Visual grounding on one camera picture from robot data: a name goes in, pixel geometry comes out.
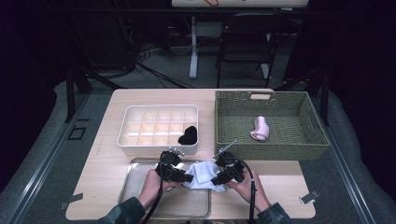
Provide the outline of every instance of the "wire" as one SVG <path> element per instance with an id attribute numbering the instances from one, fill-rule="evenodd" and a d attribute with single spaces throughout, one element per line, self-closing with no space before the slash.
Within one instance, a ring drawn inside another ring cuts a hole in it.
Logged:
<path id="1" fill-rule="evenodd" d="M 157 205 L 160 202 L 161 197 L 163 196 L 163 155 L 164 154 L 165 151 L 161 153 L 160 162 L 158 163 L 158 165 L 160 166 L 160 178 L 161 178 L 160 188 L 158 189 L 157 197 L 155 198 L 154 204 L 149 209 L 149 212 L 146 215 L 145 219 L 142 221 L 142 224 L 146 224 L 149 221 L 152 214 L 154 213 L 154 210 L 157 208 Z"/>
<path id="2" fill-rule="evenodd" d="M 143 69 L 145 69 L 146 71 L 148 71 L 148 72 L 150 72 L 151 74 L 153 74 L 154 76 L 156 76 L 156 77 L 158 77 L 158 78 L 161 78 L 161 79 L 163 79 L 163 80 L 165 80 L 165 81 L 168 81 L 168 82 L 170 82 L 170 83 L 172 83 L 172 84 L 174 84 L 174 85 L 176 85 L 176 86 L 178 86 L 178 87 L 180 87 L 180 88 L 182 88 L 182 89 L 188 89 L 188 88 L 193 88 L 193 89 L 195 89 L 192 85 L 189 85 L 189 84 L 184 83 L 184 82 L 182 82 L 182 81 L 180 81 L 180 80 L 177 80 L 177 79 L 175 79 L 175 78 L 172 78 L 172 77 L 169 77 L 169 76 L 167 76 L 167 75 L 164 75 L 164 74 L 162 74 L 162 73 L 160 73 L 160 72 L 157 72 L 157 71 L 155 71 L 155 70 L 153 70 L 153 69 L 151 69 L 151 68 L 149 68 L 149 67 L 143 65 L 141 62 L 136 62 L 136 63 L 139 64 L 139 65 L 140 65 Z"/>
<path id="3" fill-rule="evenodd" d="M 191 28 L 190 28 L 189 23 L 187 22 L 186 18 L 183 17 L 183 20 L 184 20 L 184 22 L 186 22 L 186 26 L 187 26 L 187 28 L 188 28 L 189 31 L 190 31 L 190 35 L 192 35 Z M 185 50 L 185 51 L 183 51 L 183 52 L 177 52 L 176 49 L 178 49 L 178 48 L 188 48 L 188 49 Z M 182 55 L 182 54 L 188 53 L 188 52 L 190 51 L 191 48 L 192 48 L 192 44 L 190 44 L 190 45 L 187 46 L 187 47 L 175 47 L 175 46 L 171 46 L 170 49 L 171 49 L 175 54 Z"/>
<path id="4" fill-rule="evenodd" d="M 210 6 L 212 6 L 212 7 L 216 7 L 216 6 L 218 6 L 219 5 L 219 0 L 215 0 L 215 3 L 212 3 L 211 1 L 209 1 L 209 0 L 205 0 Z"/>
<path id="5" fill-rule="evenodd" d="M 248 173 L 250 174 L 250 179 L 251 179 L 251 192 L 250 192 L 250 207 L 249 207 L 249 216 L 248 216 L 248 224 L 255 224 L 256 221 L 254 220 L 254 203 L 256 201 L 256 183 L 254 180 L 254 176 L 253 173 L 250 170 L 250 167 L 248 167 L 248 164 L 245 163 L 243 160 L 239 159 L 239 158 L 231 158 L 233 160 L 237 160 L 242 162 L 242 164 L 245 165 L 245 167 L 247 168 Z"/>
<path id="6" fill-rule="evenodd" d="M 202 45 L 203 43 L 205 43 L 207 40 L 210 40 L 210 39 L 211 39 L 211 37 L 208 37 L 208 36 L 205 37 L 203 40 L 201 40 L 199 43 L 197 43 L 197 46 Z M 189 46 L 173 46 L 170 49 L 177 55 L 183 55 L 183 54 L 188 53 L 191 50 L 191 48 L 192 48 L 192 44 L 190 44 Z M 178 52 L 176 49 L 186 49 L 186 50 L 184 50 L 182 52 Z"/>

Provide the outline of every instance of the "woven basket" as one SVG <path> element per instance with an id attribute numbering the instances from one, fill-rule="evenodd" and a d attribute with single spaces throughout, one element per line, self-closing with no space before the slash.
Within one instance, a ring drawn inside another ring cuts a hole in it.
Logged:
<path id="1" fill-rule="evenodd" d="M 270 128 L 265 141 L 249 134 L 258 116 Z M 237 140 L 229 150 L 243 160 L 313 160 L 330 145 L 305 91 L 217 91 L 215 122 L 215 154 Z"/>

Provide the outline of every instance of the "human hand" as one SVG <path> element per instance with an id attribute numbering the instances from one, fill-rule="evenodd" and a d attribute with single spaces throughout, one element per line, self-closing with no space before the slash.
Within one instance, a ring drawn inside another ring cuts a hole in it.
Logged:
<path id="1" fill-rule="evenodd" d="M 158 189 L 160 188 L 161 178 L 157 175 L 155 170 L 149 170 L 146 175 L 145 184 L 143 185 L 142 191 L 140 192 L 138 200 L 142 203 L 145 210 L 150 208 L 154 203 Z M 175 181 L 163 181 L 163 191 L 169 188 L 177 187 L 182 183 Z"/>
<path id="2" fill-rule="evenodd" d="M 256 197 L 254 206 L 260 212 L 271 206 L 270 202 L 265 195 L 264 188 L 262 187 L 262 182 L 260 181 L 259 175 L 255 171 L 251 171 L 254 178 L 254 183 L 256 186 Z M 226 185 L 230 189 L 236 190 L 241 197 L 248 203 L 250 203 L 251 198 L 251 178 L 249 172 L 243 173 L 245 179 L 241 183 L 236 183 L 233 181 L 228 182 Z"/>

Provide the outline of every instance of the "metal tray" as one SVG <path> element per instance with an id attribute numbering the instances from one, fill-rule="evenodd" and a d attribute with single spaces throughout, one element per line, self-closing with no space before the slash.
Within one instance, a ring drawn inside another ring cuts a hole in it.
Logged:
<path id="1" fill-rule="evenodd" d="M 135 158 L 131 161 L 120 193 L 119 203 L 131 197 L 138 197 L 145 183 L 146 174 L 155 169 L 159 160 Z M 178 169 L 188 170 L 197 161 L 185 161 Z M 210 189 L 187 189 L 183 186 L 171 189 L 163 194 L 153 213 L 153 217 L 203 218 L 210 211 Z"/>

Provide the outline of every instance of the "white plastic organizer tray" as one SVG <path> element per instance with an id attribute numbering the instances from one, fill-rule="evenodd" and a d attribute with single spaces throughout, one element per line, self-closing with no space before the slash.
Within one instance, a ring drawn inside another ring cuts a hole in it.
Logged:
<path id="1" fill-rule="evenodd" d="M 198 132 L 196 105 L 131 105 L 125 112 L 118 145 L 127 155 L 158 154 L 169 147 L 195 154 L 198 136 L 193 145 L 178 142 L 190 126 Z"/>

